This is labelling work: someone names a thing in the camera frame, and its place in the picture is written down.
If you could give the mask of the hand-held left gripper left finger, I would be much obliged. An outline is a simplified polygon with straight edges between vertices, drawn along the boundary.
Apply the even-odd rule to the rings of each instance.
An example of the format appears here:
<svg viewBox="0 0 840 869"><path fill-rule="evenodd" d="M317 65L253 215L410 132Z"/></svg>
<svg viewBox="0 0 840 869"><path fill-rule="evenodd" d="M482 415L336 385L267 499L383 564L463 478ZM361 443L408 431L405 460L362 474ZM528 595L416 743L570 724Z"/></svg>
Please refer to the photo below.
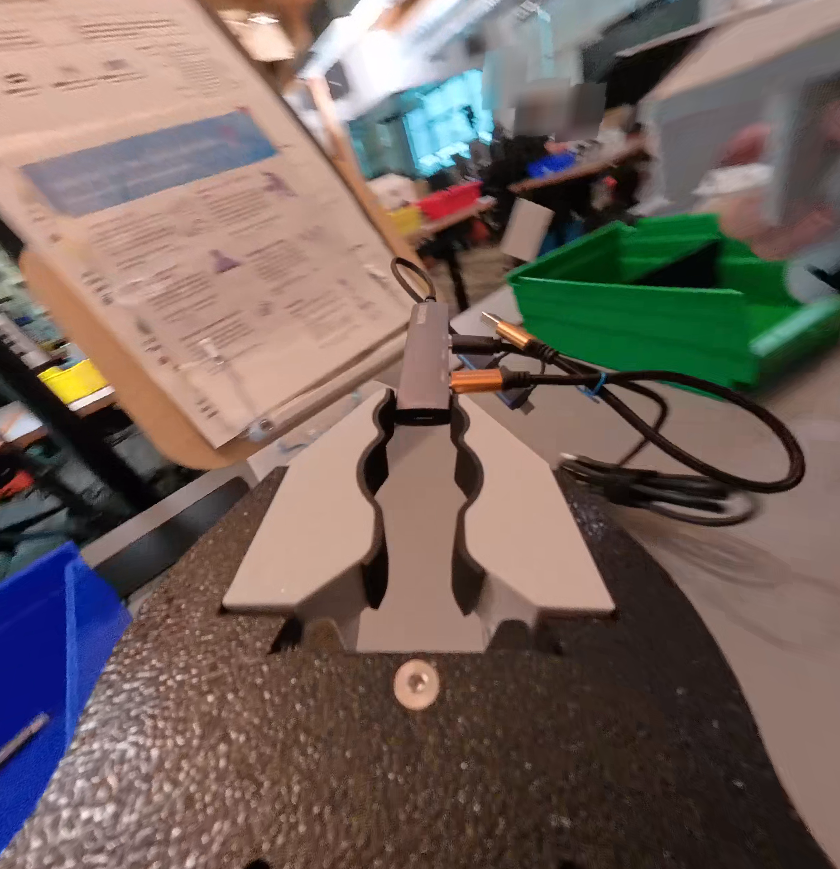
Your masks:
<svg viewBox="0 0 840 869"><path fill-rule="evenodd" d="M377 389L284 469L221 605L236 614L359 621L386 591L376 494L389 475L395 393Z"/></svg>

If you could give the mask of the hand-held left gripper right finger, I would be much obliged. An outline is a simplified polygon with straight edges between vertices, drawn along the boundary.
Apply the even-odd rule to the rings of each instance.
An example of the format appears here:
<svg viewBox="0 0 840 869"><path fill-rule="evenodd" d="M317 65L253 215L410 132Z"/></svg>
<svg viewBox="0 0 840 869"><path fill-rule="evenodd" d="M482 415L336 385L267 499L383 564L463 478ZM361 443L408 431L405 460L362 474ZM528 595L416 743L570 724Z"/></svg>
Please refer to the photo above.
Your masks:
<svg viewBox="0 0 840 869"><path fill-rule="evenodd" d="M616 605L552 467L469 397L454 400L452 590L481 624L601 617Z"/></svg>

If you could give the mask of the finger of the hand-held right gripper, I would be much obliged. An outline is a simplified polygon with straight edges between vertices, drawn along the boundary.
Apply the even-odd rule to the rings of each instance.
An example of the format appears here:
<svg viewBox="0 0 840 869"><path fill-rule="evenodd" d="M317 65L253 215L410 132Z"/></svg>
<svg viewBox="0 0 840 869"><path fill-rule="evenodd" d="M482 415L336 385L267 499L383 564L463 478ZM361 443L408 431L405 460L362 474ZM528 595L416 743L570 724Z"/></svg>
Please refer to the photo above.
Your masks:
<svg viewBox="0 0 840 869"><path fill-rule="evenodd" d="M670 204L721 196L708 173L752 124L769 134L741 190L765 192L763 218L811 207L840 218L840 4L755 4L709 21L708 35L643 102L657 192Z"/></svg>

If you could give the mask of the green plastic bin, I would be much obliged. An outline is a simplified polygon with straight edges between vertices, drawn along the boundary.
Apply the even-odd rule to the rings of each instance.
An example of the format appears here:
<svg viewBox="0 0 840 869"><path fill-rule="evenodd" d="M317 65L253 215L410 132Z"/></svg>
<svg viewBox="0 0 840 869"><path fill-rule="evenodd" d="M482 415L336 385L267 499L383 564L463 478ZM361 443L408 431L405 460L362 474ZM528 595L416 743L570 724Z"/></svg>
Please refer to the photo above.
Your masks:
<svg viewBox="0 0 840 869"><path fill-rule="evenodd" d="M524 326L566 356L752 392L840 342L840 294L802 301L788 272L702 213L610 223L507 280Z"/></svg>

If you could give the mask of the grey USB hub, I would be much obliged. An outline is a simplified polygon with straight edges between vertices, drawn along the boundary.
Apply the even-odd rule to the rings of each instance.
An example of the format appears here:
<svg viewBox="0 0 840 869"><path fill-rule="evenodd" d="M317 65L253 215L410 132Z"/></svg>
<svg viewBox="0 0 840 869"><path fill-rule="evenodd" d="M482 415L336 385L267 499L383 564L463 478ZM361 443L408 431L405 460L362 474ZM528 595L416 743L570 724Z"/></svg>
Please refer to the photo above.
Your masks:
<svg viewBox="0 0 840 869"><path fill-rule="evenodd" d="M451 419L449 309L440 301L412 311L395 392L399 427L447 425Z"/></svg>

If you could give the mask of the pale grey desk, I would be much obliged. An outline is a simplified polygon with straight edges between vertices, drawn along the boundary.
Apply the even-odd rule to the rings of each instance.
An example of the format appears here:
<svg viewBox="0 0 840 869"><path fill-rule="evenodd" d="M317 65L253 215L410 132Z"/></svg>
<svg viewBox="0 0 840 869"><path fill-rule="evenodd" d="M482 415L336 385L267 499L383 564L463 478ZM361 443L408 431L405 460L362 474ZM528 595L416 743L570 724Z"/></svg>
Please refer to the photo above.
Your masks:
<svg viewBox="0 0 840 869"><path fill-rule="evenodd" d="M597 501L620 607L543 651L273 653L216 612L263 482L145 600L79 729L84 867L840 867L840 348L769 396L807 478L731 530Z"/></svg>

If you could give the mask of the wooden background table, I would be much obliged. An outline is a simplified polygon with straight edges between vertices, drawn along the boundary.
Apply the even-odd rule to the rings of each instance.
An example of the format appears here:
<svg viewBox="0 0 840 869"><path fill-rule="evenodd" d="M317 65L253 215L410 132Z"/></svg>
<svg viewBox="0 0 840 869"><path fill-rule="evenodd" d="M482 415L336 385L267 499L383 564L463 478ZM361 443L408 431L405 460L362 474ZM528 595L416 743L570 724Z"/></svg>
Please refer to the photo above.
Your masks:
<svg viewBox="0 0 840 869"><path fill-rule="evenodd" d="M508 186L508 191L516 196L521 196L535 190L598 176L610 170L610 168L614 168L626 160L642 154L645 151L645 144L644 136L636 137L616 151L605 154L601 159L592 162L582 162L575 167L544 177L514 182Z"/></svg>

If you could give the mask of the grey flat panel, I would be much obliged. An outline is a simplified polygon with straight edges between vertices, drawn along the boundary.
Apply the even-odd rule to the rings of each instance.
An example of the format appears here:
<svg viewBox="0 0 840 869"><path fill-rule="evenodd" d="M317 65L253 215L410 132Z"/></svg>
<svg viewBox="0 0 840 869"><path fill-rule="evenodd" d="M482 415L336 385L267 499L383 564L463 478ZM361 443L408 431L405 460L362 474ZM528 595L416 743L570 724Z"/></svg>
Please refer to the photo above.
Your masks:
<svg viewBox="0 0 840 869"><path fill-rule="evenodd" d="M553 210L517 197L501 238L501 252L519 263L534 261L541 251L554 217Z"/></svg>

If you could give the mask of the wooden document stand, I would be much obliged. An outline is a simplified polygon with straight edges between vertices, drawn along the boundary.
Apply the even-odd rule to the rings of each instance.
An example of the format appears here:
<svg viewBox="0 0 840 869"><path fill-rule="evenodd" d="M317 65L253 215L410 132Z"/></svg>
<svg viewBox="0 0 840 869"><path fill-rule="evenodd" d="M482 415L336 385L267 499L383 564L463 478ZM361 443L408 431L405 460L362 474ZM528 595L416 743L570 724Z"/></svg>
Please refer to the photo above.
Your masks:
<svg viewBox="0 0 840 869"><path fill-rule="evenodd" d="M197 3L215 17L216 22L240 47L220 17L205 3ZM375 203L365 183L354 183L344 175L314 134L302 123L293 107L278 93L271 76L240 49L279 103L278 116L270 117L270 124L266 124L265 118L257 114L254 117L280 144L294 146L297 153L314 154L313 158L307 160L319 160L321 166L332 173L338 184L355 201L364 220L380 237L390 258L391 274L390 265L394 255L408 251L406 244L397 239L392 223ZM260 431L248 430L223 446L212 448L194 427L193 421L175 404L171 395L158 385L132 354L126 342L112 332L105 319L88 304L83 284L67 277L56 265L54 256L38 235L38 228L43 225L43 220L38 216L38 207L14 203L15 196L6 170L11 161L12 158L6 158L0 162L0 221L23 246L20 266L30 293L100 370L112 389L114 403L143 430L161 453L178 463L191 468L214 469L245 459L262 449L266 443L374 379L403 353L408 324L401 334L369 353L352 368L281 408L272 424L266 422Z"/></svg>

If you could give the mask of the red plastic bin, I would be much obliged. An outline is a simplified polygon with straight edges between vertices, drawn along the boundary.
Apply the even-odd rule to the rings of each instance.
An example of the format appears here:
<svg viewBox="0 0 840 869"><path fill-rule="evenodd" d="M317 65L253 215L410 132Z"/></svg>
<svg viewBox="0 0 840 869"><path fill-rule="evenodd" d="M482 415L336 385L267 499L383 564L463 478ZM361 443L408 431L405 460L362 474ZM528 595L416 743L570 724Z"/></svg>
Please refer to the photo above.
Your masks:
<svg viewBox="0 0 840 869"><path fill-rule="evenodd" d="M474 206L481 194L482 181L466 181L431 192L416 204L426 220L436 222Z"/></svg>

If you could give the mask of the blue header exercise sheet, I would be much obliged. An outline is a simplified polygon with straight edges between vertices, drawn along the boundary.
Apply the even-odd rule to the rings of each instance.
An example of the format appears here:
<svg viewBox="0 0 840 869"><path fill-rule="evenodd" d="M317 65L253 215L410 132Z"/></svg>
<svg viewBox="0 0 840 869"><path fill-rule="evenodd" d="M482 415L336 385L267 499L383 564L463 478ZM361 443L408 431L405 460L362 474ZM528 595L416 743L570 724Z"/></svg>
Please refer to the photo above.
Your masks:
<svg viewBox="0 0 840 869"><path fill-rule="evenodd" d="M212 448L407 327L380 237L313 157L238 105L7 154L56 265Z"/></svg>

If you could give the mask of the black metal pole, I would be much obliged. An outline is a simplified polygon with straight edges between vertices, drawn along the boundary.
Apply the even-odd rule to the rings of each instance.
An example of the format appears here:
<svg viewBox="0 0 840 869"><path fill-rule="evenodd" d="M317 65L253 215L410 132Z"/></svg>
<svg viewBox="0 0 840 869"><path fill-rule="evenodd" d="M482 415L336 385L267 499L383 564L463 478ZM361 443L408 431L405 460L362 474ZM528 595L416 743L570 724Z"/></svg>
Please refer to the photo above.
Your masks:
<svg viewBox="0 0 840 869"><path fill-rule="evenodd" d="M160 494L149 479L116 450L129 440L131 423L116 406L79 415L48 388L32 369L0 341L0 379L46 426L51 438L69 449L102 482L137 512L153 506Z"/></svg>

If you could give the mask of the white marker sticker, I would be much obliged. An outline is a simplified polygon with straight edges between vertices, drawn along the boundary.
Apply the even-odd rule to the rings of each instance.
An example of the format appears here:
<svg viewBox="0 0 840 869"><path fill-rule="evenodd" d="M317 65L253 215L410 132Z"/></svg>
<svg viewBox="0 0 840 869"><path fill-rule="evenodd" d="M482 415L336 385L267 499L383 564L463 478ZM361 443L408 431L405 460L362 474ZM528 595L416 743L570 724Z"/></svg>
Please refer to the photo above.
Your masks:
<svg viewBox="0 0 840 869"><path fill-rule="evenodd" d="M51 721L51 716L46 711L37 713L15 735L0 745L0 770L6 766L34 737L40 733Z"/></svg>

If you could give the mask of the white instruction sheet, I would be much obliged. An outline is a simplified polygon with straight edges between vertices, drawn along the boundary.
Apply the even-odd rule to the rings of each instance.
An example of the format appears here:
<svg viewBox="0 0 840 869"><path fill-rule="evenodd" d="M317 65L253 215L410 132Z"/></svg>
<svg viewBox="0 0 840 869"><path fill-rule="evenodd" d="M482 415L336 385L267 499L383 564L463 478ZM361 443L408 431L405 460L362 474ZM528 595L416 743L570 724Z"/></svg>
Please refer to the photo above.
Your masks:
<svg viewBox="0 0 840 869"><path fill-rule="evenodd" d="M0 2L0 162L279 102L197 2Z"/></svg>

